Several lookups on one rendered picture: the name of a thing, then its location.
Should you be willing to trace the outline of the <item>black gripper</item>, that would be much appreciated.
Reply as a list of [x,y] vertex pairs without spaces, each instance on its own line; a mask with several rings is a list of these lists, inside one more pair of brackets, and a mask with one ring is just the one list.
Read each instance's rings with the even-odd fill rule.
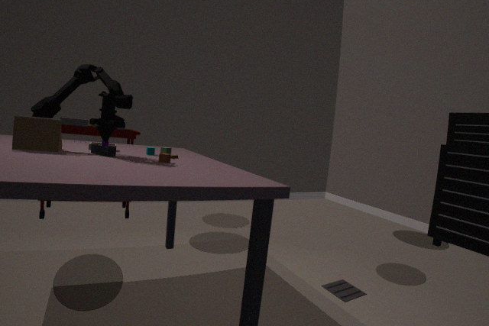
[[110,135],[115,129],[117,129],[117,127],[125,128],[125,122],[116,120],[114,121],[115,113],[117,113],[115,108],[102,107],[100,108],[100,111],[102,111],[101,118],[91,118],[89,120],[89,123],[98,125],[96,127],[98,128],[98,131],[102,136],[102,141],[105,141],[107,143]]

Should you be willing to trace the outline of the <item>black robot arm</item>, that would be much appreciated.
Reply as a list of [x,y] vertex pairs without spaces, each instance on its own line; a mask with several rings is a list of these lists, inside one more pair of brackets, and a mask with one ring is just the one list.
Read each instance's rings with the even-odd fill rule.
[[[97,77],[93,77],[91,71],[96,72]],[[53,116],[61,110],[60,103],[63,102],[71,92],[76,90],[81,84],[94,82],[97,79],[101,79],[108,88],[108,92],[110,92],[102,92],[99,94],[99,96],[102,96],[102,107],[115,108],[116,106],[116,108],[131,109],[133,97],[132,95],[124,95],[119,82],[111,79],[102,67],[82,64],[75,71],[73,78],[71,78],[71,80],[61,89],[52,96],[43,98],[36,105],[31,107],[31,111],[33,112],[32,117],[53,118]]]

